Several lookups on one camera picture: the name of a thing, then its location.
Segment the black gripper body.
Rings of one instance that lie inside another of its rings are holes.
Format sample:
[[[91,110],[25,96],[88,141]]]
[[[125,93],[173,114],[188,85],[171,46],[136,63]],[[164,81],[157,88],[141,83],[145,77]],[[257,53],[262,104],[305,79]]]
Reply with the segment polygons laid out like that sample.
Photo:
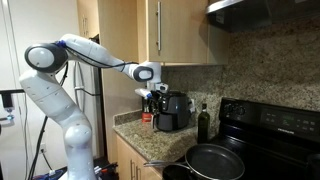
[[[148,113],[152,113],[152,114],[159,113],[161,96],[162,96],[162,92],[160,91],[150,91],[147,94],[146,110]]]

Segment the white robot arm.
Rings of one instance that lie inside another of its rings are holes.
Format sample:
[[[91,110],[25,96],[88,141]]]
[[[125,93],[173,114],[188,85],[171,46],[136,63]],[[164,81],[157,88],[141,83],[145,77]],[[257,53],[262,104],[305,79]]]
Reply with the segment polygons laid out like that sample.
[[[54,43],[29,46],[25,60],[30,69],[19,82],[29,98],[63,131],[67,172],[59,180],[96,180],[92,153],[92,127],[87,116],[56,80],[56,73],[70,60],[98,68],[113,68],[153,89],[161,82],[161,64],[125,62],[103,46],[80,36],[65,34]]]

